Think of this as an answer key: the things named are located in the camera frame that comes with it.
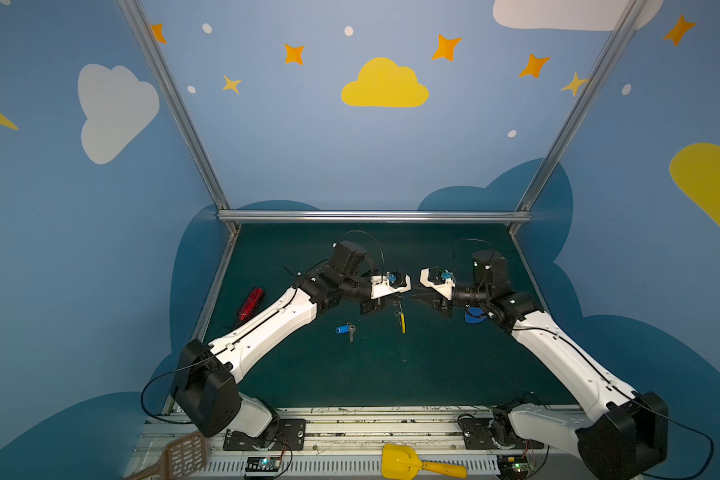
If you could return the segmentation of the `blue tag silver key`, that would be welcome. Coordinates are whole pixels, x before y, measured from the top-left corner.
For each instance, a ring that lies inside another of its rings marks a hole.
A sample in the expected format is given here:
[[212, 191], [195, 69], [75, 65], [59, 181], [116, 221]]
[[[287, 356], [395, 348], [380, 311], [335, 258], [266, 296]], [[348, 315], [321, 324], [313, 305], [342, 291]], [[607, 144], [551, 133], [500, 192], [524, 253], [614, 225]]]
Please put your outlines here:
[[356, 332], [356, 326], [352, 323], [347, 323], [343, 326], [339, 326], [335, 329], [337, 335], [347, 335], [350, 342], [354, 341], [354, 335]]

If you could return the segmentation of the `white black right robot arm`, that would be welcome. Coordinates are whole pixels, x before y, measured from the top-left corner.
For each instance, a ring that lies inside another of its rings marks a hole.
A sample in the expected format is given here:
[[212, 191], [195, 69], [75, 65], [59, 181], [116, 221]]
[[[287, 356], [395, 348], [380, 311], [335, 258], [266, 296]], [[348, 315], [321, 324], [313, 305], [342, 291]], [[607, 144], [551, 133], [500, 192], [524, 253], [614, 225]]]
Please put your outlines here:
[[577, 412], [512, 403], [494, 413], [496, 444], [541, 442], [580, 459], [598, 479], [635, 479], [668, 456], [668, 407], [653, 392], [639, 393], [586, 353], [543, 309], [512, 286], [506, 259], [494, 250], [472, 256], [473, 280], [425, 268], [417, 299], [450, 314], [475, 307], [530, 351], [578, 403]]

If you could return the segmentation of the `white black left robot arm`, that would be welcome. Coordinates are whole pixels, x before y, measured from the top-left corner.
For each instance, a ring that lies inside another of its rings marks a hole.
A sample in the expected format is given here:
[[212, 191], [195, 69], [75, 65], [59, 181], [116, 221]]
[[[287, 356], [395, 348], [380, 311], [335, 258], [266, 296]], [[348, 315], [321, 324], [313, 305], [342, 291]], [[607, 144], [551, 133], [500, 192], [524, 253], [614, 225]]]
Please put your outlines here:
[[402, 272], [361, 275], [366, 251], [351, 241], [333, 246], [332, 256], [297, 277], [268, 308], [232, 332], [205, 344], [194, 339], [182, 349], [173, 373], [171, 395], [206, 438], [231, 429], [255, 438], [275, 419], [262, 401], [243, 395], [238, 384], [267, 353], [301, 327], [343, 301], [366, 314], [386, 299], [409, 291]]

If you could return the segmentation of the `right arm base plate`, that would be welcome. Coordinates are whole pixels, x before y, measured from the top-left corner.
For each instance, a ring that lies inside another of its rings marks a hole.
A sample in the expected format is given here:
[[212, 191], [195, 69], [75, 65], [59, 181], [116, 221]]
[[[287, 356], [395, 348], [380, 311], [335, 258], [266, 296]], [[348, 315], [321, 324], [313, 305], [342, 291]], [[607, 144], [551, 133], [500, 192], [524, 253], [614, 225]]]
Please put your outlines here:
[[523, 439], [510, 426], [506, 416], [475, 417], [459, 415], [456, 423], [461, 429], [467, 450], [525, 450], [544, 449], [545, 445], [535, 440]]

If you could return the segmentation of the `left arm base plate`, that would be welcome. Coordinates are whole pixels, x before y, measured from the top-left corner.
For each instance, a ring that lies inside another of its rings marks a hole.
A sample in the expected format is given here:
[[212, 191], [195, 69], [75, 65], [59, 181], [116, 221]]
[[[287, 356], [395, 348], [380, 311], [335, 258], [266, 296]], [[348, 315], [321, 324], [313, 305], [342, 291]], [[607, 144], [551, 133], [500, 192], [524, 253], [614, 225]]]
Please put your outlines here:
[[304, 448], [306, 421], [304, 419], [275, 418], [255, 437], [245, 433], [226, 430], [222, 449], [224, 451], [269, 451], [273, 449], [291, 449], [301, 451]]

